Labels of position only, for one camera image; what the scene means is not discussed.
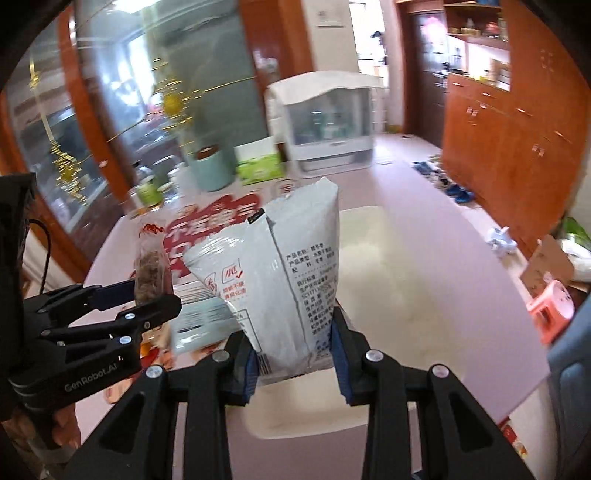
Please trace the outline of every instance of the pink stool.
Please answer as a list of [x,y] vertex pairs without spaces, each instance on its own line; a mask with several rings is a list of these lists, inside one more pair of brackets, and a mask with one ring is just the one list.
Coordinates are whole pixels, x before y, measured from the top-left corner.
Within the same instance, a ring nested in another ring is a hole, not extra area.
[[569,292],[558,280],[527,304],[527,310],[540,332],[540,340],[549,345],[567,327],[574,316],[574,303]]

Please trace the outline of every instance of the cable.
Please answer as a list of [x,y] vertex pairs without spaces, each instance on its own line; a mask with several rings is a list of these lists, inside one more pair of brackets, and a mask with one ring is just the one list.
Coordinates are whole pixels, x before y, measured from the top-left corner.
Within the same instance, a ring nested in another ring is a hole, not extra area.
[[51,236],[49,235],[49,230],[45,226],[45,223],[42,221],[31,218],[29,219],[29,223],[41,228],[47,237],[47,256],[45,257],[45,269],[43,269],[43,278],[41,279],[41,288],[39,289],[39,295],[43,295],[43,290],[45,290],[45,280],[47,279],[47,270],[49,269],[49,259],[51,258]]

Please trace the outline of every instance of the hanging ornament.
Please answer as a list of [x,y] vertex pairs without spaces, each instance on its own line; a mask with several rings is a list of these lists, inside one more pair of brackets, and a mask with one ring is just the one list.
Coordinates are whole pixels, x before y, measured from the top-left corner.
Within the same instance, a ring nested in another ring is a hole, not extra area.
[[57,169],[56,183],[59,188],[69,194],[72,198],[78,200],[82,205],[86,205],[86,197],[81,194],[81,191],[84,189],[84,187],[80,184],[80,180],[78,179],[78,174],[81,171],[79,166],[80,162],[78,159],[62,151],[60,144],[53,136],[53,132],[51,131],[51,127],[45,112],[43,111],[43,106],[41,105],[41,100],[39,98],[39,92],[37,91],[41,77],[40,74],[35,71],[35,63],[32,53],[29,53],[29,73],[31,76],[29,88],[35,96],[37,109],[39,110],[39,115],[41,116],[41,121],[43,123],[43,127],[45,128],[47,139],[51,145],[50,151],[54,156],[53,164]]

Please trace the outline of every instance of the glass door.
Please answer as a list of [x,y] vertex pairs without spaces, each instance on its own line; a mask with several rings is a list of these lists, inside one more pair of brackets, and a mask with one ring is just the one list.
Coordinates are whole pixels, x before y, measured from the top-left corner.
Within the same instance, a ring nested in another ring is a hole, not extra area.
[[97,115],[127,164],[267,136],[237,0],[76,0]]
[[124,213],[80,132],[64,75],[54,20],[32,43],[4,92],[13,135],[26,168],[37,175],[39,194],[92,262]]

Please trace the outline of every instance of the blue gripper pad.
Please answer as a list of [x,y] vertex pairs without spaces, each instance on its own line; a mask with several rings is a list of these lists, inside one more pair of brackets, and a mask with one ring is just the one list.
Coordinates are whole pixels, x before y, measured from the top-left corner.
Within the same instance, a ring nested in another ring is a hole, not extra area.
[[246,362],[246,375],[244,379],[244,403],[248,403],[254,395],[256,389],[256,382],[258,380],[258,361],[256,360],[256,353],[251,349]]
[[353,390],[349,382],[349,363],[345,355],[345,347],[340,339],[339,330],[336,322],[330,325],[330,353],[333,356],[333,363],[335,364],[336,378],[339,382],[340,394],[344,396],[349,405],[353,398]]

